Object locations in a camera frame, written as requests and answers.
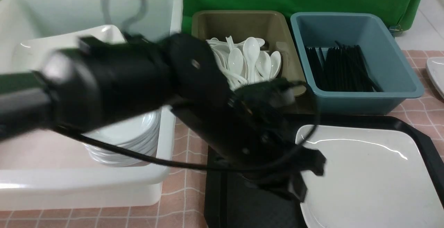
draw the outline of robotic arm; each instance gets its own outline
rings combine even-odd
[[[1,75],[0,81],[0,141],[35,128],[88,141],[80,134],[170,105],[233,166],[221,171],[240,172],[258,187],[298,201],[306,193],[300,171],[323,174],[325,157],[295,147],[270,103],[295,84],[275,79],[233,92],[208,44],[190,35],[159,43],[128,36],[127,43],[113,45],[84,37],[78,48],[53,53],[40,71]]]

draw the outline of white plate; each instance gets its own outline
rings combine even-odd
[[[311,125],[298,130],[296,140]],[[306,144],[325,175],[302,173],[308,228],[442,228],[444,209],[414,140],[394,130],[320,126]]]
[[[151,129],[152,131],[157,131],[154,127],[157,127],[159,118],[159,112],[153,111],[106,127],[102,127],[90,133],[85,133],[84,136],[109,143],[111,145],[130,143],[137,141],[138,138],[149,132]]]
[[[14,72],[38,70],[52,51],[60,48],[78,47],[79,37],[89,35],[107,43],[125,42],[122,33],[114,25],[103,25],[64,35],[26,40],[14,49],[12,69]]]
[[[444,57],[429,58],[426,70],[436,90],[444,98]]]

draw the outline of stack of white plates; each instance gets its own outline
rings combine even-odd
[[[159,128],[160,112],[154,111],[85,133],[84,136],[141,154],[153,155],[157,148]],[[92,159],[108,166],[124,167],[140,162],[89,144],[84,146]]]
[[[301,127],[297,141],[311,125]],[[308,228],[442,228],[444,210],[415,141],[406,133],[319,126],[307,148],[325,175],[304,171]]]

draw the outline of table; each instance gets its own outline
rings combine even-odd
[[[442,51],[404,51],[425,87],[419,99],[404,101],[389,115],[430,136],[444,158],[444,100],[425,71],[428,57]],[[208,145],[182,122],[176,123],[173,160],[206,163]],[[206,228],[203,218],[206,173],[172,168],[154,206],[0,212],[0,228]]]

